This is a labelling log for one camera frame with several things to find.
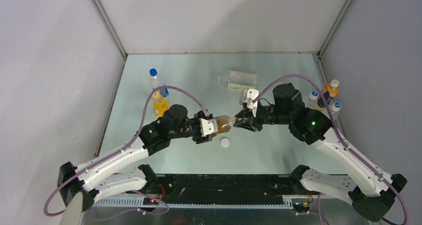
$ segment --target red wire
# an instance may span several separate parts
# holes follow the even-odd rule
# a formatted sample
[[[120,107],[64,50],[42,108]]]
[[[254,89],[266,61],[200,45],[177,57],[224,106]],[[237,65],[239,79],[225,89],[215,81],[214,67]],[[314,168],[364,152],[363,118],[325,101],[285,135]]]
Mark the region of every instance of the red wire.
[[[160,187],[161,188],[162,195],[161,195],[160,199],[163,199],[163,197],[164,197],[164,187],[163,187],[162,184],[158,184],[157,187]]]
[[[308,190],[308,194],[311,196],[311,201],[309,202],[309,197],[308,197],[308,202],[312,203],[314,201],[314,197],[312,196],[312,192]]]

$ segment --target blue bottle cap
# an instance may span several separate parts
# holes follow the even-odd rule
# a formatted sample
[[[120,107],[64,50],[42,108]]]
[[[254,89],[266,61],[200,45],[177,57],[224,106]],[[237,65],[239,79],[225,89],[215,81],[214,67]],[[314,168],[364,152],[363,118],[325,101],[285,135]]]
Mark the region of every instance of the blue bottle cap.
[[[153,77],[157,76],[157,70],[155,70],[155,68],[152,68],[151,70],[149,70],[149,74]]]

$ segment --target black cable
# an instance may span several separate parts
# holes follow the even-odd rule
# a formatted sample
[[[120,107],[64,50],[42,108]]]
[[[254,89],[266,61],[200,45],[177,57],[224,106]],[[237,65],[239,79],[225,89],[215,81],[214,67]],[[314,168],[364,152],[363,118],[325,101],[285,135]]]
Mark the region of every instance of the black cable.
[[[269,105],[269,106],[271,105],[271,103],[270,103],[267,99],[265,99],[265,98],[261,98],[261,99],[259,99],[258,101],[260,102],[261,100],[266,101],[266,102],[268,103],[268,105]]]

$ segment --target bottle with orange liquid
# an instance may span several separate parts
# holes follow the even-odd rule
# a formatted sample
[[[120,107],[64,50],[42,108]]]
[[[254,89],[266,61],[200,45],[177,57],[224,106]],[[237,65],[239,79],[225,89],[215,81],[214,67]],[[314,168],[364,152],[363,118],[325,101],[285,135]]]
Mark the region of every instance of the bottle with orange liquid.
[[[213,134],[221,134],[221,133],[229,132],[237,120],[236,117],[229,117],[227,115],[220,115],[220,116],[214,117],[214,119],[217,122],[218,131],[214,132]]]
[[[162,117],[164,112],[170,108],[166,99],[159,92],[154,92],[152,95],[152,106],[157,117]]]
[[[316,109],[321,111],[325,108],[324,102],[321,99],[321,96],[324,96],[327,100],[327,103],[330,104],[331,100],[337,96],[338,92],[340,91],[340,82],[338,80],[332,80],[330,83],[327,83],[322,88],[322,95],[318,96],[318,102]]]

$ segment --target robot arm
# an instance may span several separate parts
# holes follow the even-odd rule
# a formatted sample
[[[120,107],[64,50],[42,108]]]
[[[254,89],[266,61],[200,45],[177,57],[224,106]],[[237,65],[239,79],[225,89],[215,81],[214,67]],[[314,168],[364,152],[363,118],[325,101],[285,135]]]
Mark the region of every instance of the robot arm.
[[[347,148],[344,147],[338,140],[330,119],[317,110],[306,108],[301,93],[292,84],[276,86],[273,90],[275,104],[263,106],[258,101],[255,106],[256,113],[253,112],[254,106],[251,101],[257,96],[248,97],[247,95],[258,93],[254,89],[249,90],[253,90],[252,93],[243,92],[242,94],[243,110],[236,115],[238,120],[235,127],[260,131],[264,124],[289,125],[289,130],[294,137],[337,161],[350,177],[326,175],[300,165],[290,175],[293,180],[307,190],[328,194],[351,204],[359,214],[370,221],[377,222],[388,212],[394,203],[395,194],[350,150],[352,149],[382,174],[398,192],[407,182],[401,174],[391,175],[383,171],[341,135],[348,145]]]
[[[74,166],[71,162],[63,164],[60,167],[57,186],[77,173],[84,171],[77,179],[72,180],[60,190],[65,205],[68,205],[79,192],[83,193],[83,211],[86,211],[94,202],[105,197],[129,190],[145,189],[150,191],[155,188],[157,176],[149,165],[141,165],[130,173],[115,175],[114,173],[133,162],[167,148],[171,139],[191,137],[196,144],[211,141],[214,136],[212,132],[216,129],[212,114],[205,115],[203,111],[200,111],[191,119],[187,115],[188,111],[184,106],[173,105],[162,117],[145,125],[139,137],[128,148],[123,149],[124,144],[106,155],[78,166]],[[87,169],[89,165],[116,151],[120,151],[120,153],[91,169]]]

